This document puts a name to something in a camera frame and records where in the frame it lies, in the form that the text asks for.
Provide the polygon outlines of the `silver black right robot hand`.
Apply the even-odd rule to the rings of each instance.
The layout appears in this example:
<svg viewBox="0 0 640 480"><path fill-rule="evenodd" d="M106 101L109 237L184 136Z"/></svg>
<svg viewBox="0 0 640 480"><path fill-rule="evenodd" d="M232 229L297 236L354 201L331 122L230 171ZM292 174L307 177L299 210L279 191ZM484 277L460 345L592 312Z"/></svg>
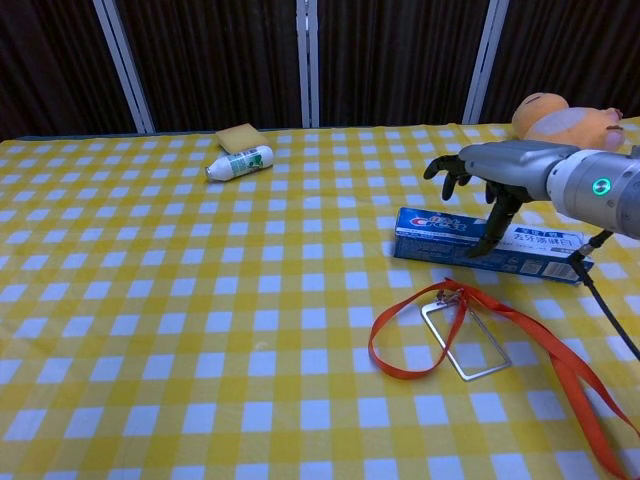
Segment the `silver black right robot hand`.
<svg viewBox="0 0 640 480"><path fill-rule="evenodd" d="M485 201L493 208L480 240L466 253L476 258L498 245L523 204L550 199L546 186L552 169L577 151L575 146L532 140L473 144L433 159L423 178L446 173L441 193L445 201L457 185L464 186L473 177L485 181Z"/></svg>

